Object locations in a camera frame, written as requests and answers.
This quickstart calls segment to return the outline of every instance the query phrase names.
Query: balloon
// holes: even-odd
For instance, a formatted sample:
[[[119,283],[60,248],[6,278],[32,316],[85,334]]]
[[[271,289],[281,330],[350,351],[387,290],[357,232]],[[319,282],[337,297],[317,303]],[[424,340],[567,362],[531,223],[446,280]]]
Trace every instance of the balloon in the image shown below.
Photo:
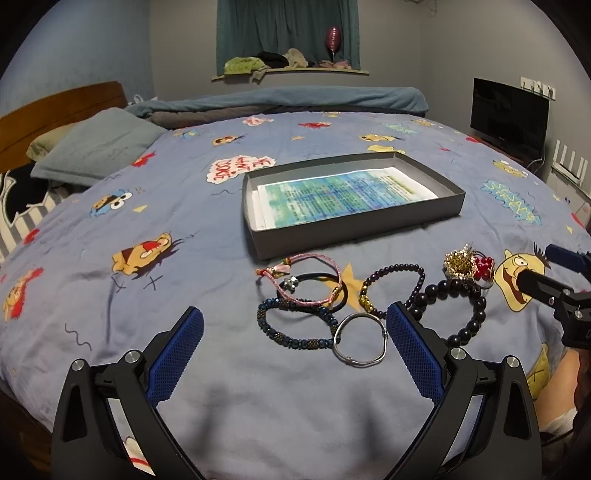
[[[333,54],[340,48],[340,30],[339,27],[330,27],[326,32],[326,48]]]

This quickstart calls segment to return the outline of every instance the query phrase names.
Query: television screen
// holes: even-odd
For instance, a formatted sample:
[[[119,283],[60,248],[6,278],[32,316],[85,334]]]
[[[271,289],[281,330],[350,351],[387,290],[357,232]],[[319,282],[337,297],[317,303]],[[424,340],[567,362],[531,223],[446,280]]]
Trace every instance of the television screen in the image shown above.
[[[492,144],[523,160],[542,158],[550,101],[536,93],[474,79],[470,126]]]

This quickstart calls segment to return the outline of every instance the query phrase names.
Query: black beaded bracelet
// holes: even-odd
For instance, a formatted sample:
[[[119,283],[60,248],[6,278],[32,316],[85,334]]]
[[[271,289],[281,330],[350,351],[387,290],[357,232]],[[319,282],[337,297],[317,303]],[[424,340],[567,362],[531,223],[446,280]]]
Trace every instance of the black beaded bracelet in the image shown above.
[[[374,315],[382,320],[386,319],[386,312],[378,310],[369,301],[368,288],[372,283],[378,281],[379,278],[388,275],[389,273],[403,271],[418,272],[419,274],[418,282],[415,285],[413,292],[410,294],[408,300],[404,302],[404,306],[406,308],[410,308],[410,306],[413,304],[413,298],[421,291],[423,283],[425,282],[425,270],[416,264],[398,263],[376,270],[373,274],[366,278],[361,285],[361,291],[359,292],[359,304],[365,309],[367,313],[370,313],[371,315]]]
[[[339,277],[333,275],[332,273],[304,273],[302,275],[292,275],[291,277],[286,278],[284,281],[280,283],[280,287],[283,290],[289,290],[289,292],[295,293],[296,287],[300,284],[300,282],[306,280],[323,281],[324,278],[333,280],[335,283],[339,282]],[[343,282],[341,290],[343,291],[343,300],[341,300],[336,307],[331,307],[330,305],[328,305],[327,307],[328,310],[330,310],[332,313],[338,312],[345,305],[347,305],[347,300],[349,299],[349,291],[347,290],[347,285],[345,284],[345,282]],[[280,299],[281,297],[281,292],[277,290],[277,298]]]
[[[316,315],[324,320],[329,326],[332,338],[297,339],[288,337],[284,333],[278,332],[267,323],[267,310],[269,309],[289,310],[291,312],[303,312]],[[334,345],[333,338],[339,324],[337,319],[332,315],[327,307],[298,307],[293,301],[284,298],[267,299],[261,303],[256,313],[256,320],[261,330],[277,345],[283,345],[284,347],[291,348],[293,350],[318,350],[323,348],[332,349]],[[340,342],[340,336],[336,338],[336,342]]]
[[[468,322],[466,328],[461,329],[457,335],[451,335],[447,339],[447,347],[454,348],[467,345],[471,338],[476,336],[482,322],[486,319],[486,299],[482,297],[482,289],[478,285],[469,280],[462,281],[459,278],[441,280],[437,285],[428,285],[424,293],[418,293],[414,297],[414,307],[409,310],[409,313],[419,322],[423,318],[423,309],[429,305],[430,301],[434,303],[438,298],[444,300],[450,292],[451,294],[468,296],[474,310],[472,319]]]

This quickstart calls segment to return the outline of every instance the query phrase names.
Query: bed sheet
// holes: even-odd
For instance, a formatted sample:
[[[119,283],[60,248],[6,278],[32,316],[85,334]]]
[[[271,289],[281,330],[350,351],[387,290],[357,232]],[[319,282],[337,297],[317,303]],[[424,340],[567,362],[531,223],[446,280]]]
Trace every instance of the bed sheet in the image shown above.
[[[359,370],[328,350],[292,351],[261,332],[257,307],[275,291],[257,281],[254,269],[277,261],[253,256],[242,175],[212,164],[242,156],[251,167],[264,166],[388,147],[465,189],[463,209],[453,219],[318,250],[341,266],[349,287],[337,318],[360,310],[361,283],[380,267],[417,263],[425,285],[437,283],[444,254],[473,242],[499,270],[485,293],[486,321],[466,349],[487,361],[519,357],[532,392],[539,391],[564,352],[561,328],[548,307],[515,290],[511,275],[532,268],[588,288],[582,277],[550,269],[541,252],[550,243],[591,250],[589,235],[544,183],[503,155],[444,125],[381,113],[282,113],[171,131],[133,165],[70,196],[2,267],[2,379],[50,429],[74,359],[103,364],[143,349],[194,305],[205,318],[203,340],[158,409],[208,478],[383,478],[432,402],[419,396],[391,343],[381,364]],[[208,181],[216,172],[219,183]],[[293,270],[322,269],[307,260]],[[372,302],[385,309],[404,301],[416,275],[380,279],[371,286]],[[304,282],[298,294],[322,298],[332,287]],[[466,299],[448,299],[428,307],[422,323],[446,338],[471,314]],[[329,336],[315,317],[274,310],[268,321],[297,338]],[[379,328],[352,323],[341,347],[372,358],[381,349]],[[465,444],[476,408],[450,456]],[[116,416],[129,434],[119,410]]]

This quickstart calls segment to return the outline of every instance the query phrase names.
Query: window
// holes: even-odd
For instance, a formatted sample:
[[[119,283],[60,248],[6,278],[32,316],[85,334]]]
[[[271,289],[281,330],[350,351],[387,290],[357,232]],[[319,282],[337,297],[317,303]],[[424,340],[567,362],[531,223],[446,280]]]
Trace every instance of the window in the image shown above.
[[[318,65],[330,60],[324,38],[333,26],[342,38],[335,61],[349,60],[360,70],[357,0],[218,0],[217,73],[231,58],[283,55],[289,48]]]

